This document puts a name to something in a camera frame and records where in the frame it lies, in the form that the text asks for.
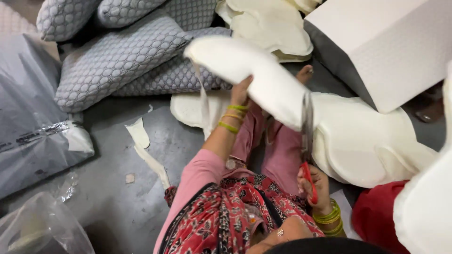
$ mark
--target foot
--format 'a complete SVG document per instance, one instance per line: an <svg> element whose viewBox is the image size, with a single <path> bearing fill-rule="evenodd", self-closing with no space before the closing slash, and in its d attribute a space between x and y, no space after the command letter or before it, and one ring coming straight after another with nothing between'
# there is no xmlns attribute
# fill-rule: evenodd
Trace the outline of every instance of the foot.
<svg viewBox="0 0 452 254"><path fill-rule="evenodd" d="M300 83L305 84L312 78L313 73L314 69L312 68L312 65L306 65L297 73L296 78Z"/></svg>

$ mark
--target woman's right hand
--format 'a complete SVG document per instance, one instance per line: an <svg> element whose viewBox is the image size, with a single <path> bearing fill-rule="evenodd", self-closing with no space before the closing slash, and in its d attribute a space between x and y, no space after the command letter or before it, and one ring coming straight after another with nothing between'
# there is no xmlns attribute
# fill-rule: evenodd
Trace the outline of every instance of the woman's right hand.
<svg viewBox="0 0 452 254"><path fill-rule="evenodd" d="M308 202L312 206L314 214L319 216L328 215L333 211L333 206L330 202L328 176L312 165L309 165L309 169L311 171L312 182L315 185L319 197L317 204L313 204L310 201L310 198L312 197L312 185L307 179L303 178L303 168L299 169L297 175L298 192L307 193Z"/></svg>

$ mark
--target woman's hand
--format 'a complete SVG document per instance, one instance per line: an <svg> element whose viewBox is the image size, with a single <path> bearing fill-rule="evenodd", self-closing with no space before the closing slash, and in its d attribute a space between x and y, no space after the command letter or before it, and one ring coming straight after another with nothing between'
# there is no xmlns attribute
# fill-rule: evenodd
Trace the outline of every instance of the woman's hand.
<svg viewBox="0 0 452 254"><path fill-rule="evenodd" d="M333 206L330 202L328 176L312 165L309 165L309 169L311 170L312 182L314 183L317 195L319 196L317 204L313 204L310 201L310 198L312 197L312 185L307 179L303 178L303 168L300 168L297 175L298 192L307 193L308 202L312 206L314 214L319 216L328 215L333 211Z"/></svg>
<svg viewBox="0 0 452 254"><path fill-rule="evenodd" d="M248 104L248 94L246 90L253 82L253 76L249 75L242 82L233 85L231 90L231 105L246 106Z"/></svg>

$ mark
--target scissors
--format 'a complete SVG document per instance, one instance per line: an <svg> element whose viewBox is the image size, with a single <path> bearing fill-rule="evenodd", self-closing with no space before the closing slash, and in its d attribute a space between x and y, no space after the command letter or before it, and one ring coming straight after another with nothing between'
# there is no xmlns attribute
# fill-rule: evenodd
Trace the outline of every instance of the scissors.
<svg viewBox="0 0 452 254"><path fill-rule="evenodd" d="M314 112L312 108L311 93L306 92L303 97L303 108L301 109L301 166L303 170L303 178L308 180L312 186L312 198L311 202L317 204L318 195L315 185L312 182L311 170L309 169L309 163L312 162L312 143L313 143L313 118Z"/></svg>

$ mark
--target bangle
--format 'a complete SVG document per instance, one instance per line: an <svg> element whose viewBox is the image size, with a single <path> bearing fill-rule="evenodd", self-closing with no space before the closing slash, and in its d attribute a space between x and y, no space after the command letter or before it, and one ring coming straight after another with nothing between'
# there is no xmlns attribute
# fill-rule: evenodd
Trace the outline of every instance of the bangle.
<svg viewBox="0 0 452 254"><path fill-rule="evenodd" d="M342 220L340 220L340 223L339 223L339 225L336 228L334 228L333 230L324 230L323 233L326 236L337 236L337 235L340 234L340 232L343 229L344 229L344 224L343 224Z"/></svg>
<svg viewBox="0 0 452 254"><path fill-rule="evenodd" d="M333 205L333 211L325 216L316 216L315 214L313 214L312 218L316 223L330 224L340 219L340 207L338 206L334 199L331 198L330 201L331 204Z"/></svg>
<svg viewBox="0 0 452 254"><path fill-rule="evenodd" d="M234 134L237 134L239 132L239 129L237 129L229 124L226 124L224 122L221 122L221 121L218 123L218 126L224 127Z"/></svg>
<svg viewBox="0 0 452 254"><path fill-rule="evenodd" d="M236 119L238 119L240 122L243 121L243 117L240 117L240 116L238 116L238 115L224 114L224 115L222 116L222 118L223 118L223 117L231 117L231 118L236 118Z"/></svg>
<svg viewBox="0 0 452 254"><path fill-rule="evenodd" d="M239 105L229 105L227 106L228 109L235 109L238 110L240 112L246 113L248 112L248 107L247 106L239 106Z"/></svg>

